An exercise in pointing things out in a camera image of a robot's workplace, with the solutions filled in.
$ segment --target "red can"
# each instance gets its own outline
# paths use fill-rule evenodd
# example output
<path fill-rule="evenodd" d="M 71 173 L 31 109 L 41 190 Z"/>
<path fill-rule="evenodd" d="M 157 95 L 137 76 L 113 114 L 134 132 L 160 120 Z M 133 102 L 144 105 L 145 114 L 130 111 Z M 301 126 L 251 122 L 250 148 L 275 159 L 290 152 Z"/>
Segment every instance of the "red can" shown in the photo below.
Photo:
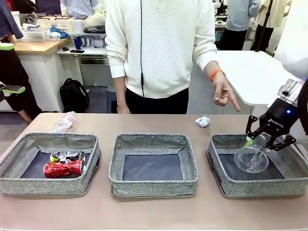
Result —
<path fill-rule="evenodd" d="M 46 178 L 58 178 L 73 173 L 81 176 L 84 170 L 84 160 L 77 160 L 69 163 L 48 163 L 44 166 L 44 174 Z"/>

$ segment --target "black cable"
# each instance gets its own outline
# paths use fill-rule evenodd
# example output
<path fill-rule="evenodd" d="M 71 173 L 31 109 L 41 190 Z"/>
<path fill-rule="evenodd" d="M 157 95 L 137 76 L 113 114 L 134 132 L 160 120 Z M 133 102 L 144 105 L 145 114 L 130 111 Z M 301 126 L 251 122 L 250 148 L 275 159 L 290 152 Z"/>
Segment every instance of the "black cable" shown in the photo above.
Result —
<path fill-rule="evenodd" d="M 142 0 L 140 0 L 140 10 L 141 10 L 141 41 L 140 41 L 140 67 L 141 67 L 141 79 L 140 84 L 142 88 L 142 95 L 144 97 L 144 78 L 143 78 L 143 70 L 142 70 Z"/>
<path fill-rule="evenodd" d="M 297 99 L 297 110 L 300 123 L 305 131 L 305 134 L 308 135 L 308 79 L 305 81 Z"/>
<path fill-rule="evenodd" d="M 265 17 L 264 24 L 263 24 L 262 31 L 261 31 L 261 35 L 260 35 L 260 39 L 259 39 L 259 41 L 257 43 L 257 47 L 256 47 L 255 52 L 259 52 L 260 51 L 260 46 L 261 46 L 261 42 L 262 42 L 262 40 L 264 38 L 264 34 L 265 34 L 265 30 L 266 30 L 266 25 L 267 25 L 268 20 L 270 18 L 270 10 L 271 10 L 272 5 L 273 5 L 273 0 L 270 0 L 270 2 L 269 2 L 269 9 L 268 9 L 268 11 L 266 13 L 266 17 Z"/>

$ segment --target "smartphone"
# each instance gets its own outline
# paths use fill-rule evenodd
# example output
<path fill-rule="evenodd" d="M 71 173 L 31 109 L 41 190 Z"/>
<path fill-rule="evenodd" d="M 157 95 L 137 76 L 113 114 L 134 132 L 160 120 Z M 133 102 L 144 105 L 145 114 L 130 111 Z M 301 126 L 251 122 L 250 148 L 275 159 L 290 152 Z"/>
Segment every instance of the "smartphone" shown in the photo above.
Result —
<path fill-rule="evenodd" d="M 26 90 L 25 87 L 11 86 L 11 85 L 6 85 L 1 88 L 1 91 L 3 91 L 3 93 L 11 93 L 11 94 L 20 94 L 23 93 L 25 90 Z"/>
<path fill-rule="evenodd" d="M 84 53 L 85 51 L 83 50 L 71 50 L 71 53 Z"/>

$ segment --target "wooden countertop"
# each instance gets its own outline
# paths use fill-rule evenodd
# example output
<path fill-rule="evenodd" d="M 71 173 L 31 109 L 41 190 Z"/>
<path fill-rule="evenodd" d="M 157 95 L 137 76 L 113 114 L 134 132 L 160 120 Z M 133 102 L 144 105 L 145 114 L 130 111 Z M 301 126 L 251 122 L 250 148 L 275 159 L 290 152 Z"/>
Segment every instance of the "wooden countertop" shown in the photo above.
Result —
<path fill-rule="evenodd" d="M 56 42 L 24 42 L 20 40 L 15 44 L 15 51 L 17 53 L 50 54 L 53 51 L 56 52 L 58 48 L 61 48 L 61 46 L 64 46 L 69 41 L 69 38 Z"/>
<path fill-rule="evenodd" d="M 24 133 L 51 131 L 62 116 L 58 113 L 41 114 Z M 0 227 L 28 230 L 308 228 L 308 193 L 275 199 L 226 199 L 222 196 L 205 155 L 209 138 L 219 133 L 243 133 L 248 116 L 208 117 L 211 125 L 200 128 L 195 123 L 198 115 L 79 114 L 70 132 L 97 135 L 102 150 L 102 162 L 88 193 L 73 198 L 0 195 Z M 113 198 L 108 167 L 114 139 L 123 132 L 187 135 L 200 173 L 195 196 L 177 199 Z"/>

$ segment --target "orange wristband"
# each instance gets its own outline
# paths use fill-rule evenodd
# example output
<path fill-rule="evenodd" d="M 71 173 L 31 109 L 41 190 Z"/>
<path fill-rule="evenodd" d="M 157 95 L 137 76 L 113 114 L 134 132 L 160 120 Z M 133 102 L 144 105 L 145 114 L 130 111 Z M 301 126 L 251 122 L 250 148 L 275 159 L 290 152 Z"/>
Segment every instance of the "orange wristband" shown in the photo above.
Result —
<path fill-rule="evenodd" d="M 215 78 L 215 75 L 218 73 L 218 72 L 222 72 L 224 74 L 224 72 L 221 70 L 221 69 L 217 69 L 215 71 L 213 71 L 213 73 L 211 74 L 211 77 L 210 77 L 210 81 L 213 82 L 214 78 Z"/>

